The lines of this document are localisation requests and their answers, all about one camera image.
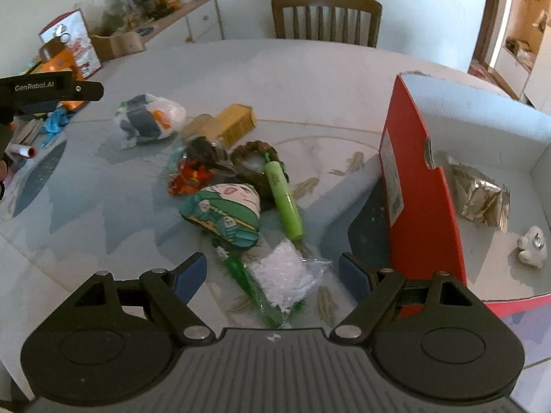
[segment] white plastic bag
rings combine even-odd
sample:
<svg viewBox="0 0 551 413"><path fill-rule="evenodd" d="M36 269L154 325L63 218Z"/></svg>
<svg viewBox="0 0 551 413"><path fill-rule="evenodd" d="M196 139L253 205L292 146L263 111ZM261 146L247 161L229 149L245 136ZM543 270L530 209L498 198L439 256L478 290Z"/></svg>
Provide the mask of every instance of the white plastic bag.
<svg viewBox="0 0 551 413"><path fill-rule="evenodd" d="M123 102L115 114L123 130L123 149L136 144L162 140L180 131L186 123L186 110L176 102L146 93Z"/></svg>
<svg viewBox="0 0 551 413"><path fill-rule="evenodd" d="M281 328L294 310L320 283L331 266L325 259L302 259L290 240L283 240L269 255L245 266L255 303L269 328Z"/></svg>

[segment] wooden chair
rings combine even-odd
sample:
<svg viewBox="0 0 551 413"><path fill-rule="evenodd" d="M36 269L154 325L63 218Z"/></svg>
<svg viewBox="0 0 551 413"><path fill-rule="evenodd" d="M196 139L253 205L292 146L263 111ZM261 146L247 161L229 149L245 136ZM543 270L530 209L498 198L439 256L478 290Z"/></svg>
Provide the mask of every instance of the wooden chair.
<svg viewBox="0 0 551 413"><path fill-rule="evenodd" d="M342 39L344 43L348 41L348 12L350 10L356 11L354 44L360 44L360 29L362 12L368 12L371 14L369 22L369 32L367 37L367 46L376 47L379 25L381 24L381 12L382 5L375 0L272 0L272 13L275 24L275 35L277 38L286 38L285 35L285 19L283 16L284 8L293 8L293 35L295 39L299 38L299 14L298 8L305 7L305 22L306 22L306 39L312 40L312 14L310 7L317 7L318 15L318 40L326 40L325 24L323 22L323 7L329 7L331 9L331 33L329 40L334 42L336 39L336 11L335 8L343 8L343 26L342 26Z"/></svg>

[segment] yellow box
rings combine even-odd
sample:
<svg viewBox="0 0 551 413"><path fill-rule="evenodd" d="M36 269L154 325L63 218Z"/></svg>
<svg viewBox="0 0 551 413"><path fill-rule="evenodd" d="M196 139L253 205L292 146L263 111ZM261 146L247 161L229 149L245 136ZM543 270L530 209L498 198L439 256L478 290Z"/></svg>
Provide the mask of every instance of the yellow box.
<svg viewBox="0 0 551 413"><path fill-rule="evenodd" d="M191 135L204 136L209 141L220 138L222 146L231 148L256 126L252 107L232 104L212 117L202 114L194 118L181 131L186 139Z"/></svg>

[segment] barcode label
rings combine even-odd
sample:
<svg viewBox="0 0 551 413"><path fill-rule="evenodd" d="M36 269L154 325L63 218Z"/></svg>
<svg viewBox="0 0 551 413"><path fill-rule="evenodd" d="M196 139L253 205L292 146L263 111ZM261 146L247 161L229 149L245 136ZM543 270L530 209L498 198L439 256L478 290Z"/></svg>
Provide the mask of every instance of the barcode label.
<svg viewBox="0 0 551 413"><path fill-rule="evenodd" d="M400 177L398 175L398 167L396 166L394 149L392 148L392 142L390 141L388 131L385 131L382 136L380 154L382 172L385 175L388 214L390 217L390 226L392 226L404 209L404 201L402 197L402 187L400 186Z"/></svg>

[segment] toy figure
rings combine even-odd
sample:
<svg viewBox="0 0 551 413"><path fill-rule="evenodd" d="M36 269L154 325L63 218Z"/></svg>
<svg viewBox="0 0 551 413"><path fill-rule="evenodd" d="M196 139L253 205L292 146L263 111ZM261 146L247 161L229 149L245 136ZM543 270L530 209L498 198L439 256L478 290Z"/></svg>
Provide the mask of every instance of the toy figure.
<svg viewBox="0 0 551 413"><path fill-rule="evenodd" d="M537 226L531 227L528 232L519 238L517 246L520 248L519 259L538 269L542 269L547 260L547 244L543 237L543 231Z"/></svg>
<svg viewBox="0 0 551 413"><path fill-rule="evenodd" d="M214 173L205 169L203 165L197 165L196 161L186 160L180 164L180 173L170 180L169 194L195 194L205 186L208 179Z"/></svg>

